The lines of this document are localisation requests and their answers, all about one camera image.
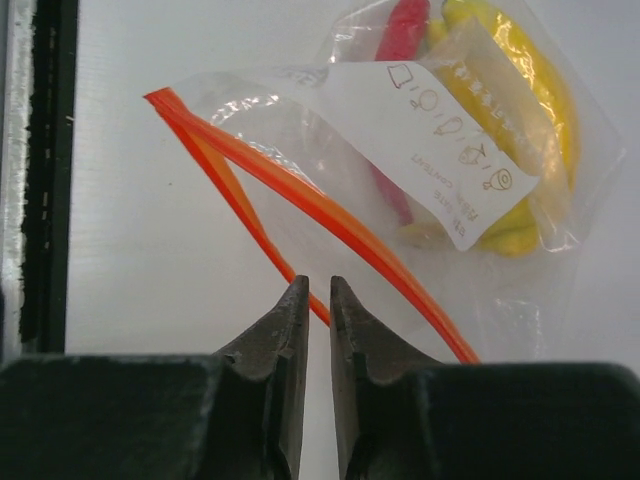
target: orange zip strip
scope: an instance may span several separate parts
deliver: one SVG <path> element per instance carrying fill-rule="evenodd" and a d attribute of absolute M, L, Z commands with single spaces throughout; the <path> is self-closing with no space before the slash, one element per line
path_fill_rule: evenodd
<path fill-rule="evenodd" d="M 479 363 L 477 355 L 444 310 L 393 252 L 353 215 L 262 153 L 192 114 L 170 88 L 145 98 L 183 142 L 287 281 L 293 280 L 293 269 L 269 240 L 225 158 L 297 206 L 361 256 L 425 317 L 460 362 Z M 311 307 L 328 324 L 327 308 L 313 296 Z"/>

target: ziplock bag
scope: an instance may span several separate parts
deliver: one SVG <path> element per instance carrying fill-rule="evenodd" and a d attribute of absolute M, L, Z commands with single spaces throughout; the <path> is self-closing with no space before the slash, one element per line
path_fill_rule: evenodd
<path fill-rule="evenodd" d="M 325 322 L 342 275 L 439 359 L 544 358 L 622 150 L 570 71 L 563 143 L 482 19 L 436 35 L 426 5 L 346 14 L 330 64 L 201 74 L 147 99 L 283 276 L 310 276 Z"/>

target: yellow object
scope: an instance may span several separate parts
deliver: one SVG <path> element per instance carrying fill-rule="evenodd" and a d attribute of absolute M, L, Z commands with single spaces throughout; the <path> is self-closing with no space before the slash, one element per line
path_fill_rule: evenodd
<path fill-rule="evenodd" d="M 493 40 L 502 49 L 511 63 L 527 80 L 536 99 L 551 120 L 558 137 L 560 155 L 558 159 L 544 161 L 544 178 L 541 192 L 547 202 L 548 211 L 554 212 L 555 220 L 566 214 L 567 205 L 562 201 L 562 190 L 573 188 L 576 167 L 579 161 L 577 115 L 570 92 L 555 67 L 536 48 L 526 33 L 507 15 L 485 0 L 447 0 L 442 7 L 444 20 L 432 20 L 427 33 L 431 46 L 446 37 L 457 25 L 476 17 L 489 31 Z M 516 164 L 522 165 L 518 146 L 513 135 L 502 128 L 503 121 L 496 119 L 482 104 L 468 84 L 455 75 L 452 67 L 438 71 L 441 81 L 458 102 L 493 138 L 496 145 Z M 505 256 L 522 256 L 534 251 L 539 243 L 539 229 L 525 199 L 507 215 L 496 222 L 479 241 L 483 249 Z"/>

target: white surface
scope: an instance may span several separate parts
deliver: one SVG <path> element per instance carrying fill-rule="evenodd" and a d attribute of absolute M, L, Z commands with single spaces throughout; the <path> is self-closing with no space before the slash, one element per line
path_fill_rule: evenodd
<path fill-rule="evenodd" d="M 629 159 L 586 243 L 564 357 L 640 372 L 640 2 L 530 0 Z M 212 352 L 285 283 L 141 96 L 204 70 L 310 61 L 346 0 L 82 0 L 69 352 Z M 301 477 L 337 478 L 326 327 L 312 321 Z"/>

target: red plastic item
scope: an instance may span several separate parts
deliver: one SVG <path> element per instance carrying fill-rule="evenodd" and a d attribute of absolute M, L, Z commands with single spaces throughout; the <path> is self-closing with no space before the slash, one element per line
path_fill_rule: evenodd
<path fill-rule="evenodd" d="M 414 60 L 424 38 L 431 4 L 429 0 L 400 0 L 389 16 L 376 61 Z M 413 214 L 404 192 L 386 175 L 371 165 L 378 190 L 398 214 L 400 223 L 413 223 Z"/>

